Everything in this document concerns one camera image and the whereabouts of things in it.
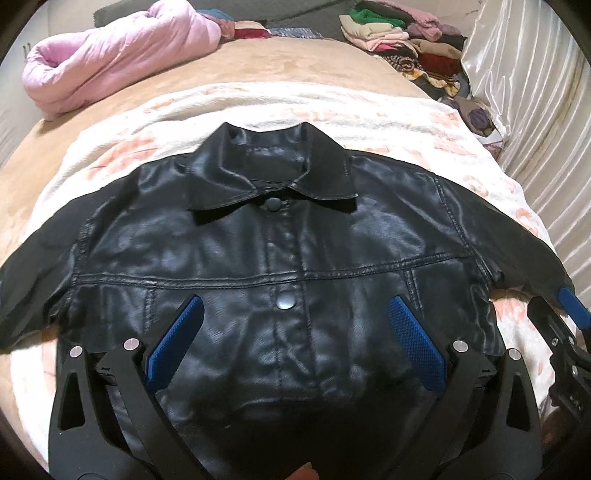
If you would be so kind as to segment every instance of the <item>metal screw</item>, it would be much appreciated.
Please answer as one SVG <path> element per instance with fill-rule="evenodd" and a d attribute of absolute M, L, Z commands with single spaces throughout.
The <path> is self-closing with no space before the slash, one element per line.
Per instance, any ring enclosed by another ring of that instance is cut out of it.
<path fill-rule="evenodd" d="M 468 344 L 464 340 L 456 340 L 453 342 L 453 349 L 460 353 L 467 352 Z"/>
<path fill-rule="evenodd" d="M 579 411 L 583 411 L 583 406 L 581 405 L 581 402 L 579 402 L 574 396 L 569 396 L 569 400 L 574 404 L 575 407 L 577 407 Z"/>
<path fill-rule="evenodd" d="M 73 346 L 70 350 L 70 356 L 76 358 L 82 354 L 82 347 L 80 345 Z"/>
<path fill-rule="evenodd" d="M 521 352 L 517 348 L 509 348 L 509 356 L 513 360 L 521 360 Z"/>
<path fill-rule="evenodd" d="M 127 351 L 135 350 L 137 347 L 139 347 L 139 340 L 137 338 L 128 338 L 123 344 L 123 348 Z"/>

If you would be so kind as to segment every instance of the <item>jacket seam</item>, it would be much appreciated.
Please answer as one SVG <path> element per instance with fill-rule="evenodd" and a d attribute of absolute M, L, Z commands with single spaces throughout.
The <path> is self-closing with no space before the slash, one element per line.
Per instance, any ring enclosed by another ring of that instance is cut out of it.
<path fill-rule="evenodd" d="M 68 285 L 66 287 L 66 292 L 64 297 L 66 301 L 61 304 L 61 307 L 58 309 L 56 316 L 59 318 L 64 313 L 69 305 L 72 304 L 74 299 L 74 291 L 76 289 L 78 278 L 80 277 L 80 270 L 79 270 L 79 263 L 82 259 L 82 256 L 86 255 L 86 251 L 88 249 L 87 238 L 90 234 L 90 222 L 89 219 L 86 219 L 84 225 L 78 230 L 78 236 L 74 241 L 74 245 L 77 245 L 75 248 L 74 253 L 74 264 L 72 265 L 72 274 L 68 280 Z"/>
<path fill-rule="evenodd" d="M 453 224 L 453 227 L 455 228 L 457 234 L 459 235 L 460 239 L 462 240 L 464 247 L 470 252 L 470 255 L 476 261 L 476 265 L 478 266 L 480 273 L 484 276 L 484 278 L 487 281 L 487 283 L 489 284 L 489 286 L 491 286 L 493 283 L 491 273 L 488 271 L 486 264 L 484 263 L 482 257 L 474 250 L 474 247 L 469 242 L 466 232 L 464 231 L 464 229 L 460 225 L 460 222 L 458 222 L 456 217 L 454 216 L 452 209 L 449 206 L 449 203 L 447 201 L 447 196 L 445 194 L 445 191 L 443 190 L 443 187 L 441 186 L 439 179 L 435 175 L 433 175 L 433 181 L 435 182 L 435 185 L 437 187 L 437 192 L 439 194 L 439 198 L 441 199 L 441 202 L 442 202 L 443 206 L 445 207 L 445 210 L 447 212 L 447 215 L 449 216 L 449 219 L 451 220 L 451 222 Z"/>
<path fill-rule="evenodd" d="M 423 302 L 421 301 L 421 290 L 418 288 L 418 284 L 417 284 L 417 276 L 414 274 L 414 270 L 410 270 L 410 274 L 413 280 L 413 285 L 414 285 L 414 289 L 417 293 L 417 303 L 418 303 L 418 309 L 419 312 L 421 312 L 421 314 L 423 315 L 423 317 L 425 316 L 425 310 L 423 308 Z"/>
<path fill-rule="evenodd" d="M 281 283 L 294 283 L 303 280 L 341 280 L 347 278 L 364 277 L 381 273 L 393 273 L 406 270 L 411 267 L 425 267 L 448 260 L 467 258 L 470 255 L 458 254 L 436 254 L 427 257 L 417 257 L 398 262 L 389 262 L 378 265 L 364 265 L 363 267 L 350 268 L 339 271 L 317 271 L 302 270 L 289 271 L 281 274 L 255 275 L 245 278 L 191 278 L 184 280 L 170 278 L 142 278 L 123 274 L 80 274 L 77 279 L 78 285 L 89 284 L 112 284 L 143 288 L 160 289 L 184 289 L 184 288 L 213 288 L 230 289 L 274 285 Z"/>
<path fill-rule="evenodd" d="M 265 273 L 268 275 L 271 273 L 271 261 L 269 260 L 269 249 L 267 248 L 267 245 L 269 245 L 270 242 L 269 224 L 267 224 L 263 229 L 263 237 L 265 239 L 265 248 L 263 249 L 263 255 L 265 258 Z"/>
<path fill-rule="evenodd" d="M 286 209 L 285 212 L 286 212 L 287 221 L 290 226 L 291 234 L 293 236 L 293 245 L 294 245 L 295 254 L 297 256 L 297 260 L 296 260 L 297 265 L 299 265 L 300 271 L 304 271 L 303 260 L 301 257 L 301 245 L 298 242 L 297 231 L 296 231 L 296 226 L 294 224 L 294 219 L 293 219 L 293 216 L 290 215 L 289 209 Z M 300 285 L 301 285 L 301 290 L 302 290 L 301 297 L 302 297 L 302 302 L 303 302 L 304 315 L 306 317 L 306 334 L 308 336 L 308 347 L 310 348 L 310 359 L 312 361 L 312 377 L 313 377 L 314 386 L 316 388 L 318 396 L 321 397 L 322 391 L 320 389 L 320 382 L 318 381 L 317 364 L 316 364 L 316 349 L 314 348 L 314 342 L 312 341 L 312 320 L 310 318 L 310 312 L 308 311 L 308 307 L 306 305 L 306 282 L 302 281 L 302 282 L 300 282 Z"/>
<path fill-rule="evenodd" d="M 144 301 L 144 333 L 146 333 L 154 323 L 156 292 L 155 288 L 148 288 L 146 292 Z"/>
<path fill-rule="evenodd" d="M 273 344 L 275 349 L 275 364 L 277 366 L 277 390 L 279 391 L 279 398 L 283 400 L 283 378 L 281 370 L 281 361 L 279 358 L 279 334 L 277 332 L 277 317 L 273 315 Z"/>
<path fill-rule="evenodd" d="M 412 272 L 410 270 L 404 271 L 404 282 L 406 283 L 408 295 L 410 296 L 410 301 L 417 310 L 419 309 L 419 304 L 417 301 L 417 292 L 415 291 L 415 286 L 413 282 Z"/>

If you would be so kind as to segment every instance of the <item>finger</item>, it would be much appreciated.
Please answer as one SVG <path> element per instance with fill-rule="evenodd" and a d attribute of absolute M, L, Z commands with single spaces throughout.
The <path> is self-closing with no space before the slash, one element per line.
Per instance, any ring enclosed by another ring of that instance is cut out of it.
<path fill-rule="evenodd" d="M 312 468 L 312 464 L 307 463 L 293 473 L 287 480 L 319 480 L 319 477 L 316 471 Z"/>

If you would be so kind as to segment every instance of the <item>jacket sleeve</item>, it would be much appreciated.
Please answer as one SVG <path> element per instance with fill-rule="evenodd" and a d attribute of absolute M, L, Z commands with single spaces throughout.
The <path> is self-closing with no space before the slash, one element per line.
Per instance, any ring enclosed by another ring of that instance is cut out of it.
<path fill-rule="evenodd" d="M 555 307 L 559 289 L 574 292 L 562 262 L 544 241 L 470 190 L 437 181 L 456 229 L 495 288 L 541 296 Z"/>
<path fill-rule="evenodd" d="M 116 195 L 120 183 L 62 207 L 0 268 L 0 351 L 65 321 L 80 233 L 86 221 Z"/>

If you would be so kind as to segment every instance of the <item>white satin fabric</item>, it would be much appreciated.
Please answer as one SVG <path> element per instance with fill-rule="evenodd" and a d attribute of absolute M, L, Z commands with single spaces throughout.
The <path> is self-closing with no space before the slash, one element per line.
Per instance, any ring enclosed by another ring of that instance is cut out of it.
<path fill-rule="evenodd" d="M 462 59 L 506 138 L 503 170 L 544 221 L 591 306 L 591 69 L 542 0 L 487 0 Z"/>

